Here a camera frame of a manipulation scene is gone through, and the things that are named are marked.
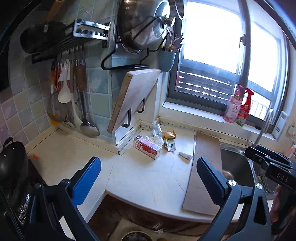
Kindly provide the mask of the person right hand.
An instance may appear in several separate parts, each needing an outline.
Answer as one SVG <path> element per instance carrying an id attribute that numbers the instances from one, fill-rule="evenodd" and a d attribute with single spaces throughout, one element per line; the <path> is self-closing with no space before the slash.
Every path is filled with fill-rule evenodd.
<path id="1" fill-rule="evenodd" d="M 278 210 L 280 208 L 280 193 L 281 193 L 281 185 L 276 187 L 276 196 L 273 200 L 273 204 L 270 210 L 270 219 L 272 223 L 275 223 L 278 220 L 279 214 Z"/>

